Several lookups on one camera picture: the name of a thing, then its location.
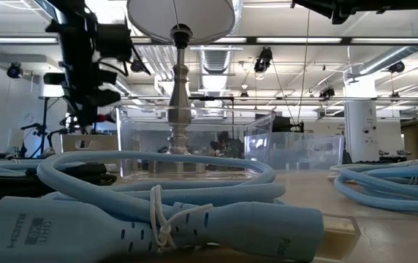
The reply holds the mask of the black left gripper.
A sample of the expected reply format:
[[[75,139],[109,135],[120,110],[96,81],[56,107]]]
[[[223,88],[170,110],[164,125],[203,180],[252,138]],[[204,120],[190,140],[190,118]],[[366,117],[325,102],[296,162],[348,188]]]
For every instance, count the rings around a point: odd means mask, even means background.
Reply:
[[[87,34],[58,33],[66,78],[65,96],[74,110],[80,126],[96,121],[97,107],[121,100],[121,95],[111,90],[99,90],[96,84],[98,66],[93,62],[94,49]],[[116,84],[118,74],[103,69],[98,71],[98,82]]]

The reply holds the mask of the silver ceiling duct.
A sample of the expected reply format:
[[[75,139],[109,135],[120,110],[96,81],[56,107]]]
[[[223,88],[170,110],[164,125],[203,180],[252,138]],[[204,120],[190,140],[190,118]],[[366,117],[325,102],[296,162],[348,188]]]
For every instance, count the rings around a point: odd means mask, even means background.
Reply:
[[[418,53],[418,45],[393,47],[360,65],[354,73],[356,75],[371,75],[379,70],[392,66],[415,53]]]

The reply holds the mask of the white shade silver table lamp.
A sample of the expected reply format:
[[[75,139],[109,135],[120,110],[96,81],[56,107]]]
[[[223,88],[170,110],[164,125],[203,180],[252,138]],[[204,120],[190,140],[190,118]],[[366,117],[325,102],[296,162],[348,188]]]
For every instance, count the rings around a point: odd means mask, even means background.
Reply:
[[[187,155],[186,127],[191,123],[185,50],[225,37],[235,24],[232,0],[127,0],[131,24],[157,42],[176,48],[174,87],[167,110],[171,135],[168,152]]]

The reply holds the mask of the white round pillar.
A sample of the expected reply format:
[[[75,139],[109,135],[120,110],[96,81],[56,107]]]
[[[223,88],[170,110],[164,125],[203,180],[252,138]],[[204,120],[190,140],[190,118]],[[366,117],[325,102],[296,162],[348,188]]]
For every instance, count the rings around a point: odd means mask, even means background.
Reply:
[[[372,76],[345,82],[344,103],[346,147],[353,162],[379,160],[376,88]]]

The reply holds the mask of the black ceiling light rail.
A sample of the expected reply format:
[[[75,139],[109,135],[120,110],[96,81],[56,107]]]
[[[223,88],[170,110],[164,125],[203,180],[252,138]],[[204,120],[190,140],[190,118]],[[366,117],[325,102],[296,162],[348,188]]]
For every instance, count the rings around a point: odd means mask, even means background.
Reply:
[[[0,37],[0,45],[57,45],[56,37]],[[224,37],[209,45],[418,46],[418,37]]]

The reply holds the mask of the large clear plastic bin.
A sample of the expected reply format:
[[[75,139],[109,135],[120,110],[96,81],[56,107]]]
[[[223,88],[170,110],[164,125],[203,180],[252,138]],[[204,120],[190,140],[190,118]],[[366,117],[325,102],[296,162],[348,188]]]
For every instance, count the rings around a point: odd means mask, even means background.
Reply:
[[[245,158],[245,138],[272,133],[275,113],[268,110],[191,107],[186,127],[187,156],[224,159]],[[116,110],[119,150],[143,153],[168,152],[171,135],[168,106],[120,106]],[[121,175],[132,180],[246,180],[258,173],[227,164],[202,164],[190,160],[149,161],[123,159]]]

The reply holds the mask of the small clear plastic bin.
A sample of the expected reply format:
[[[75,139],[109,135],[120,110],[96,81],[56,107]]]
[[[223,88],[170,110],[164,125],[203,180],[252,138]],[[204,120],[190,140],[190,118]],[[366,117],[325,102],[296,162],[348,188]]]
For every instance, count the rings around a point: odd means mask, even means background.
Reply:
[[[277,171],[329,169],[343,161],[344,138],[294,132],[273,132],[245,138],[245,158]]]

